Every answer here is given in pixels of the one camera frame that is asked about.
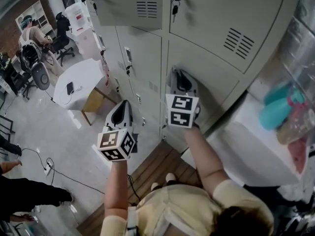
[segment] concrete floor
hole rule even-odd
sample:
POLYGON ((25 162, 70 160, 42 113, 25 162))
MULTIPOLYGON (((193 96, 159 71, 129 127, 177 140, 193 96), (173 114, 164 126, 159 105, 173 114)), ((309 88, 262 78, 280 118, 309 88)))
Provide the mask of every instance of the concrete floor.
MULTIPOLYGON (((75 54, 74 58, 67 56, 64 59, 63 69, 83 60, 77 50, 75 54)), ((53 88, 49 88, 47 92, 52 96, 53 88)), ((104 101, 96 114, 88 114, 93 122, 92 126, 89 126, 79 111, 68 111, 60 107, 50 100, 45 91, 32 88, 29 101, 19 96, 6 111, 12 99, 13 97, 8 95, 0 110, 1 115, 4 116, 7 112, 6 117, 14 121, 13 129, 16 134, 11 137, 11 142, 19 143, 21 148, 38 151, 44 164, 46 159, 51 157, 56 170, 104 192, 111 163, 97 153, 95 144, 97 134, 102 131, 106 115, 113 108, 113 104, 104 101)), ((159 137, 150 131, 140 129, 138 125, 135 130, 140 132, 138 153, 133 154, 128 160, 129 174, 159 143, 159 137)), ((14 160, 16 156, 9 154, 6 159, 14 160)), ((14 168, 6 177, 26 177, 51 184, 53 172, 46 177, 35 152, 24 150, 20 159, 23 166, 14 168)), ((103 195, 57 173, 53 185, 74 194, 73 206, 76 212, 72 213, 69 206, 41 206, 41 213, 34 214, 39 220, 35 227, 40 225, 45 235, 78 235, 75 228, 102 204, 103 195)), ((25 191, 29 190, 21 190, 21 197, 25 191)))

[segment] brick wall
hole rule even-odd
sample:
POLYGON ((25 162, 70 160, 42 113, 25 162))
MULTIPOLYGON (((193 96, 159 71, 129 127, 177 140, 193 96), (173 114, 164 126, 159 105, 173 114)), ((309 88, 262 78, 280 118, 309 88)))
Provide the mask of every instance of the brick wall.
MULTIPOLYGON (((21 32, 15 19, 38 0, 20 0, 0 19, 0 52, 8 52, 12 58, 19 49, 21 32)), ((48 4, 48 0, 40 0, 48 22, 56 29, 56 20, 48 4)))

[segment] power strip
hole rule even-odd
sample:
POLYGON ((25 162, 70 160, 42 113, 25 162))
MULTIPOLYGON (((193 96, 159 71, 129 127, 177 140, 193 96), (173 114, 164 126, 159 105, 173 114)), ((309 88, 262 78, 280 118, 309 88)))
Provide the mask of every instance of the power strip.
POLYGON ((44 173, 46 176, 48 176, 48 174, 50 173, 51 169, 53 167, 53 163, 52 162, 47 162, 47 165, 44 169, 44 173))

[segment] locker vent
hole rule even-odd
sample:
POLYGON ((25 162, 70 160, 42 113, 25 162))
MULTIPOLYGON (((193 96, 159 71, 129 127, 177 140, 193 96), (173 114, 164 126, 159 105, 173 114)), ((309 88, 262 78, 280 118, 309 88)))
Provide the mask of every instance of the locker vent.
POLYGON ((158 18, 158 3, 143 2, 137 3, 137 15, 139 18, 158 18))
POLYGON ((125 66, 124 66, 124 64, 123 64, 123 63, 118 62, 118 66, 119 66, 122 70, 124 70, 124 71, 125 71, 125 66))
POLYGON ((254 41, 250 38, 241 34, 237 30, 230 28, 223 46, 230 51, 235 52, 235 54, 241 58, 246 59, 253 47, 253 44, 254 41))
POLYGON ((154 92, 158 93, 157 85, 154 85, 151 81, 149 81, 149 87, 150 87, 151 90, 153 90, 154 92))

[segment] wooden floor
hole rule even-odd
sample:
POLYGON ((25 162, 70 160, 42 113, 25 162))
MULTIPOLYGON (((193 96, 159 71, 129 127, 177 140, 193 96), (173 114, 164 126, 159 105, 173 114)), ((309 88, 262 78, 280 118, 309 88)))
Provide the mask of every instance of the wooden floor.
MULTIPOLYGON (((169 172, 174 173, 181 183, 201 186, 196 170, 181 159, 178 151, 166 142, 161 142, 131 175, 134 181, 133 188, 142 199, 150 192, 152 183, 164 184, 165 176, 169 172)), ((128 198, 130 203, 139 203, 130 185, 128 186, 128 198)), ((77 230, 83 236, 98 236, 103 219, 104 206, 101 205, 77 227, 77 230)))

